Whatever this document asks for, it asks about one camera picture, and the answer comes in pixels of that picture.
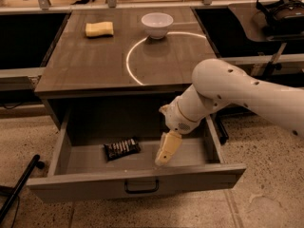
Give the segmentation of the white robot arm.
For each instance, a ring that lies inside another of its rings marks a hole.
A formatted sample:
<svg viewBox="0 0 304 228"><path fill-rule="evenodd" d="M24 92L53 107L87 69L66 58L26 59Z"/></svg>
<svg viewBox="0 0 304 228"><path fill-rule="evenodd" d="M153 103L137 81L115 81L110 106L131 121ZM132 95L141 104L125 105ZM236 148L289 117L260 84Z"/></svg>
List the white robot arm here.
<svg viewBox="0 0 304 228"><path fill-rule="evenodd" d="M225 106L241 105L267 121L304 137L304 90L260 81L220 59L207 59L193 70L192 84L160 108L169 128L161 135L155 164L167 164L206 116Z"/></svg>

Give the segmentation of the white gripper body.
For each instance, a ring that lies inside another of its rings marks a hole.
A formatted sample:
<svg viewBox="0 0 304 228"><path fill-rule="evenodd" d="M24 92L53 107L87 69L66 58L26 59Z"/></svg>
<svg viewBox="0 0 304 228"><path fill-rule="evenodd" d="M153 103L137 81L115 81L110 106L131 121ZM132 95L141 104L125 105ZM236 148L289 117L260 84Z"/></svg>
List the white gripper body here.
<svg viewBox="0 0 304 228"><path fill-rule="evenodd" d="M181 113L177 99L170 104L161 106L159 111L164 116L165 125L181 135L189 134L200 124L190 121Z"/></svg>

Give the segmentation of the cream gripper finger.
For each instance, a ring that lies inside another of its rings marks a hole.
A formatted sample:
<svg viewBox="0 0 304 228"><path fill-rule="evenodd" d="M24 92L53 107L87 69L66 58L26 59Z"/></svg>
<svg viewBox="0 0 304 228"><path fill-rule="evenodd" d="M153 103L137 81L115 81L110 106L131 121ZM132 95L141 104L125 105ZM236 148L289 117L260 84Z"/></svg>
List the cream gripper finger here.
<svg viewBox="0 0 304 228"><path fill-rule="evenodd" d="M155 164L157 166L167 164L181 146L181 143L181 134L173 130L170 130L167 133L162 133L160 148L156 155Z"/></svg>

